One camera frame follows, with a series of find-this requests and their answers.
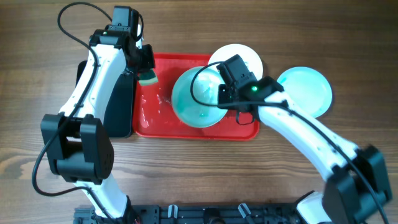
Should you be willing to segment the green yellow sponge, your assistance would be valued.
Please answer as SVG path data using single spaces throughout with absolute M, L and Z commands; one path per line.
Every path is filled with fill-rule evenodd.
M 158 82 L 157 75 L 153 69 L 139 74 L 139 84 L 141 86 L 153 85 Z

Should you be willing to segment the white plate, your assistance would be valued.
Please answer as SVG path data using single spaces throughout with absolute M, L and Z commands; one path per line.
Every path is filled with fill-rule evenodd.
M 257 80 L 263 76 L 264 67 L 260 56 L 250 47 L 243 44 L 228 44 L 213 53 L 208 61 L 208 64 L 225 61 L 232 56 L 238 54 L 248 70 L 254 74 Z

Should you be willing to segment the plate with green stain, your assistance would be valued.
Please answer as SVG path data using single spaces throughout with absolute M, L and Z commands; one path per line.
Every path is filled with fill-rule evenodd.
M 333 92 L 328 80 L 310 67 L 292 67 L 277 81 L 301 109 L 314 118 L 325 114 L 332 102 Z
M 172 90 L 172 108 L 178 119 L 194 128 L 207 128 L 221 121 L 225 109 L 219 109 L 218 87 L 223 84 L 221 75 L 207 68 L 194 67 L 184 72 Z

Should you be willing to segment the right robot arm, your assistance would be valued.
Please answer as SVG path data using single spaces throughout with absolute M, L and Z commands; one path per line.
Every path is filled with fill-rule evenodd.
M 249 112 L 295 146 L 326 183 L 296 209 L 307 223 L 364 223 L 392 199 L 384 157 L 374 146 L 365 149 L 337 135 L 301 110 L 270 77 L 227 82 L 218 87 L 218 106 Z

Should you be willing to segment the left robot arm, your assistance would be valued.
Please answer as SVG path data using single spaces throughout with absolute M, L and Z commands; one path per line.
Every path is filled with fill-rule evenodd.
M 135 223 L 129 197 L 111 171 L 114 148 L 103 125 L 106 109 L 122 74 L 139 75 L 154 67 L 150 45 L 142 44 L 143 27 L 96 30 L 76 87 L 58 114 L 46 114 L 40 128 L 50 170 L 73 190 L 82 190 L 95 208 L 98 223 Z

